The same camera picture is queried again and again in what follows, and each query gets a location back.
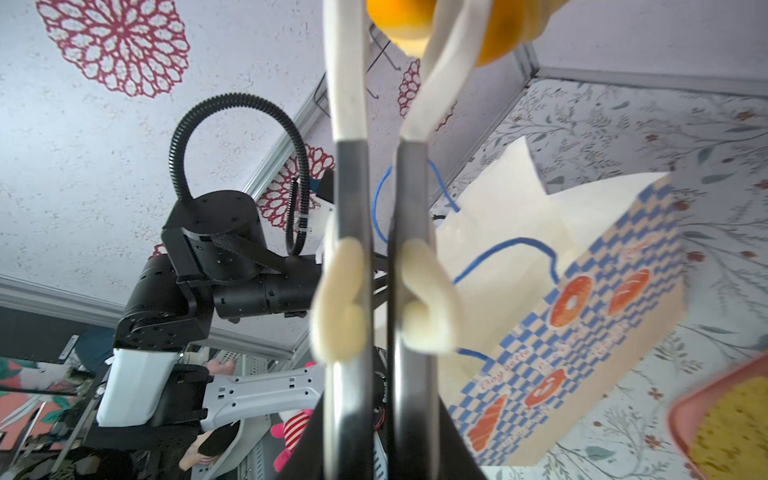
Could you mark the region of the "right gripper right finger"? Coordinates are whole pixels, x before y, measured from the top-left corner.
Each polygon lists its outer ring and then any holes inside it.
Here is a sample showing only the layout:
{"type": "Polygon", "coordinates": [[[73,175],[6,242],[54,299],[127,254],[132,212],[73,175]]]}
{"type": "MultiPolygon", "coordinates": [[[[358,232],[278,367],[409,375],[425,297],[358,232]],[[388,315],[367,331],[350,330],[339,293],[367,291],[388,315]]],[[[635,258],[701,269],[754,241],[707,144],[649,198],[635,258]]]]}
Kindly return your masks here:
{"type": "Polygon", "coordinates": [[[486,480],[463,438],[455,427],[446,406],[440,400],[438,427],[438,480],[486,480]]]}

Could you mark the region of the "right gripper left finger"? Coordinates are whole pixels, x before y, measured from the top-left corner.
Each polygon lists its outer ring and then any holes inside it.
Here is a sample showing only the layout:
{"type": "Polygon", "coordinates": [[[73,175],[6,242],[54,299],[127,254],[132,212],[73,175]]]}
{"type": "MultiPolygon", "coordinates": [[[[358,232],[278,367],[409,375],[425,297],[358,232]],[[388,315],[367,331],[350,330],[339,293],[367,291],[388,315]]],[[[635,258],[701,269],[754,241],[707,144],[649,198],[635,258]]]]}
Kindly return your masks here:
{"type": "Polygon", "coordinates": [[[320,397],[306,429],[278,480],[324,480],[324,396],[320,397]]]}

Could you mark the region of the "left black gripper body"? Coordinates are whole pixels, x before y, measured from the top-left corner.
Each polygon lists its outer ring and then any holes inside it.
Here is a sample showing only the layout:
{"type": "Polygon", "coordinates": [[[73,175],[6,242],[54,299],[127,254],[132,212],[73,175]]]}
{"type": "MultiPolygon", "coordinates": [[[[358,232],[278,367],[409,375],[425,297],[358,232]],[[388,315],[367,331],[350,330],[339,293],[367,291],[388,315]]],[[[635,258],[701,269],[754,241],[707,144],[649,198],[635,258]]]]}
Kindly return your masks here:
{"type": "Polygon", "coordinates": [[[375,317],[380,299],[369,292],[368,303],[363,304],[365,279],[361,251],[328,252],[314,294],[314,317],[361,318],[367,313],[375,317]]]}

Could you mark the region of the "blue checkered paper bag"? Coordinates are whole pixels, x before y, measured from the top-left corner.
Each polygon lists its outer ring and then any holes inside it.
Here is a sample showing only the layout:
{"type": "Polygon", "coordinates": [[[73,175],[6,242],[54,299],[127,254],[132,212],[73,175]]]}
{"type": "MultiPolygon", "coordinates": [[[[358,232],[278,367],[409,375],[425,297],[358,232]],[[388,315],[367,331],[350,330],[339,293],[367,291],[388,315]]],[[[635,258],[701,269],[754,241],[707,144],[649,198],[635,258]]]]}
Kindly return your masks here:
{"type": "Polygon", "coordinates": [[[440,400],[478,466],[535,464],[684,317],[670,177],[550,194],[518,139],[435,225],[430,175],[400,149],[392,473],[438,473],[440,400]]]}

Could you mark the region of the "golden bundt bread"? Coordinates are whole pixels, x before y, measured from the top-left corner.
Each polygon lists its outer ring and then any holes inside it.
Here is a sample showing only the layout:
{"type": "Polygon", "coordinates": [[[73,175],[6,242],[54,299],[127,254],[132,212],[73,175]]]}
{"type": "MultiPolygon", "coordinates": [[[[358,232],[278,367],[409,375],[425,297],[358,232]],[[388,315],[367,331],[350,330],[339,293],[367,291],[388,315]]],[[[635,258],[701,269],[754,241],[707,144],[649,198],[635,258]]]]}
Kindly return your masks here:
{"type": "Polygon", "coordinates": [[[434,67],[467,48],[478,67],[490,64],[545,30],[567,4],[550,1],[369,1],[376,27],[405,55],[434,67]]]}

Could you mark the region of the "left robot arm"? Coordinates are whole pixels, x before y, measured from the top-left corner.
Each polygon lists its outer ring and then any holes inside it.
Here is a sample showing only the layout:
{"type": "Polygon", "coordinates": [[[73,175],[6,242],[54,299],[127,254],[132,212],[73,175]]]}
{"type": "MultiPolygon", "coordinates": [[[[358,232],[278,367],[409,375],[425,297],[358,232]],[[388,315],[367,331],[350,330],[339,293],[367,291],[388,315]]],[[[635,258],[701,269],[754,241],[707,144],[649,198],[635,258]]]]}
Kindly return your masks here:
{"type": "Polygon", "coordinates": [[[283,408],[315,406],[310,432],[333,452],[371,452],[375,381],[360,374],[352,401],[331,409],[336,376],[318,383],[284,379],[281,390],[248,393],[245,381],[185,373],[177,364],[189,344],[207,339],[214,317],[225,320],[320,314],[318,290],[351,293],[363,266],[340,247],[322,262],[280,256],[265,243],[255,201],[215,191],[176,202],[163,228],[166,253],[150,258],[114,337],[114,361],[96,421],[103,429],[158,435],[174,426],[213,430],[283,408]]]}

